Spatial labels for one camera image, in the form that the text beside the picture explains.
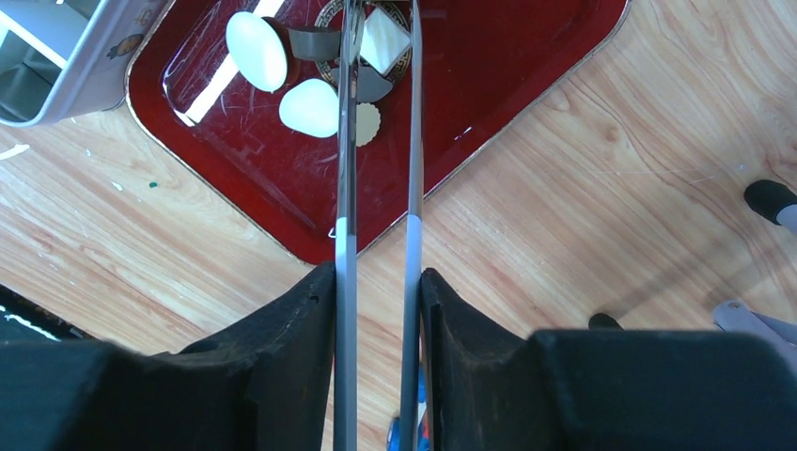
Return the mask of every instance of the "plastic container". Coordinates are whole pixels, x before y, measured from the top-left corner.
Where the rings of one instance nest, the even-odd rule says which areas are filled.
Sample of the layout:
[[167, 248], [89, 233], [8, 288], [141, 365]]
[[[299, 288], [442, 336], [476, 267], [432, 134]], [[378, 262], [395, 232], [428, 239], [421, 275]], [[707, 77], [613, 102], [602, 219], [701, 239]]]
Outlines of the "plastic container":
[[115, 108], [166, 0], [0, 0], [0, 123], [51, 124]]

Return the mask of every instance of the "wood grain surface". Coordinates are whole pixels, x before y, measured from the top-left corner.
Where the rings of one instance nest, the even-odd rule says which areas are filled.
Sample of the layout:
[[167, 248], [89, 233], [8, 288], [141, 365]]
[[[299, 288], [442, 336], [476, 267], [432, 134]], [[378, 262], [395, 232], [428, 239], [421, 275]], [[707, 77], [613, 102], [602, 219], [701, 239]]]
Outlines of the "wood grain surface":
[[[0, 131], [17, 144], [0, 161], [0, 283], [95, 336], [179, 350], [309, 271], [125, 110]], [[425, 265], [516, 334], [597, 311], [712, 328], [730, 298], [795, 321], [797, 239], [742, 201], [761, 178], [797, 187], [797, 2], [634, 0], [606, 48], [427, 202]], [[403, 252], [401, 225], [360, 259], [361, 449], [383, 449], [399, 406]]]

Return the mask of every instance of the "white oval object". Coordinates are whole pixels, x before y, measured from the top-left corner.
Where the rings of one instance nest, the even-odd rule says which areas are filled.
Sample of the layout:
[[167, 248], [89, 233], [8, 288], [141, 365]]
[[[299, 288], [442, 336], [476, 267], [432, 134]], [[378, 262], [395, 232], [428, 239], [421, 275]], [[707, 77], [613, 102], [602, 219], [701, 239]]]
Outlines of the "white oval object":
[[285, 84], [285, 47], [262, 18], [251, 12], [235, 13], [227, 23], [227, 48], [243, 78], [257, 89], [274, 92]]
[[296, 132], [328, 138], [337, 133], [337, 93], [318, 78], [301, 82], [283, 96], [279, 119]]
[[382, 124], [382, 115], [371, 103], [357, 105], [357, 139], [356, 144], [362, 147], [371, 142]]

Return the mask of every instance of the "red tray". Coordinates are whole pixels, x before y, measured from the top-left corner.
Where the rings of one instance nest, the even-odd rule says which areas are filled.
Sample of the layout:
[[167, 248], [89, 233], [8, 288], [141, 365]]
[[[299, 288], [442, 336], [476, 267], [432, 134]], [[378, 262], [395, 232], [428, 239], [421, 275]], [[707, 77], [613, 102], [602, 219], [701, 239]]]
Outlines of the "red tray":
[[[426, 193], [610, 38], [628, 2], [422, 0]], [[225, 62], [228, 19], [260, 3], [175, 0], [132, 64], [130, 106], [179, 160], [289, 252], [318, 264], [334, 257], [336, 136], [292, 132], [277, 115], [292, 85], [257, 91]], [[262, 3], [294, 26], [313, 24], [326, 2]], [[396, 5], [407, 12], [407, 3]], [[320, 74], [309, 62], [298, 73], [295, 83]], [[382, 128], [357, 152], [360, 250], [407, 208], [411, 89], [406, 77], [377, 102]]]

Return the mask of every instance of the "black cap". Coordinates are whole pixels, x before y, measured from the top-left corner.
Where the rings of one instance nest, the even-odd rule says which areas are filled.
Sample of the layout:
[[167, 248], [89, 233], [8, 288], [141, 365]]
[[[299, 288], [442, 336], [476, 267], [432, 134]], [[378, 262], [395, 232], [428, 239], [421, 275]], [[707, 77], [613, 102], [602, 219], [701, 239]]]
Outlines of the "black cap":
[[780, 226], [776, 219], [777, 213], [789, 205], [797, 204], [797, 195], [783, 183], [759, 180], [744, 190], [744, 201], [754, 212]]

